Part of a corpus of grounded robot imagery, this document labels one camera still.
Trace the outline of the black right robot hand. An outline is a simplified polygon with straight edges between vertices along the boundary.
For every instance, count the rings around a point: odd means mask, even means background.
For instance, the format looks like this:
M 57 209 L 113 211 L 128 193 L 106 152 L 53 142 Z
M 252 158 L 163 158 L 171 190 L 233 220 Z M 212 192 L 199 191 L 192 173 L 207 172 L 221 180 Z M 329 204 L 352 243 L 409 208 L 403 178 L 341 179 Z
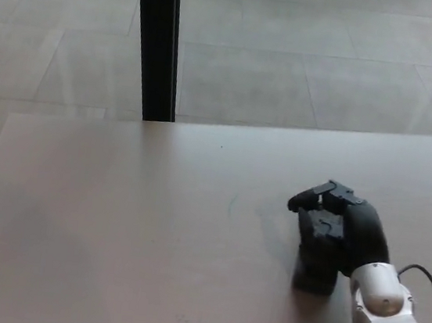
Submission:
M 299 220 L 299 260 L 312 275 L 349 277 L 362 265 L 390 262 L 378 212 L 353 189 L 329 180 L 297 193 L 287 206 Z

